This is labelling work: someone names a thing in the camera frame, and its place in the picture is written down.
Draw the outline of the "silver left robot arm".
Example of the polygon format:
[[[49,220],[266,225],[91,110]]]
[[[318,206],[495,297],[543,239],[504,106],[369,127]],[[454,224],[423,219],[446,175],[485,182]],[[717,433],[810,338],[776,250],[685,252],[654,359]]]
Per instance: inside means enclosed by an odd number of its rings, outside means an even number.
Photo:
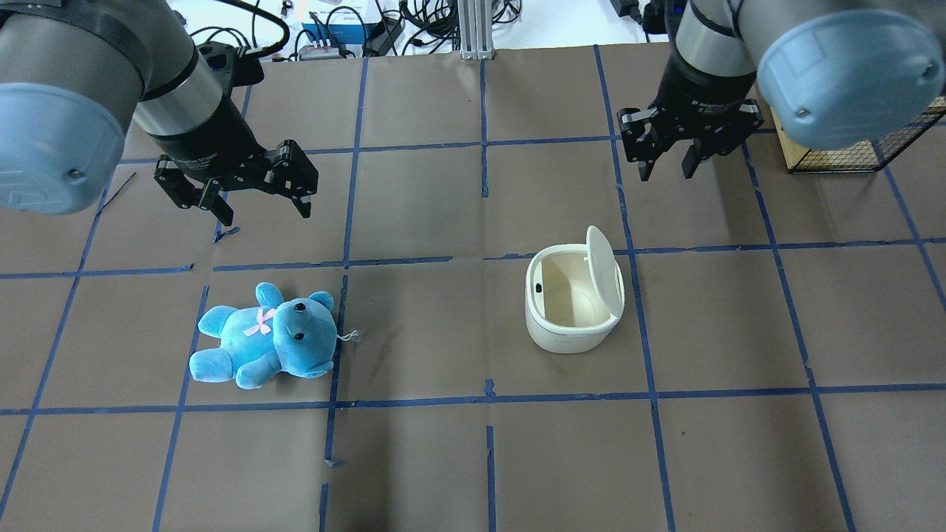
[[[226,191],[262,191],[311,213],[318,169],[294,140],[265,149],[232,101],[262,81],[260,58],[290,37],[280,17],[233,7],[281,30],[249,50],[196,44],[165,1],[2,3],[3,208],[84,210],[105,191],[129,126],[162,151],[154,178],[177,208],[232,225]]]

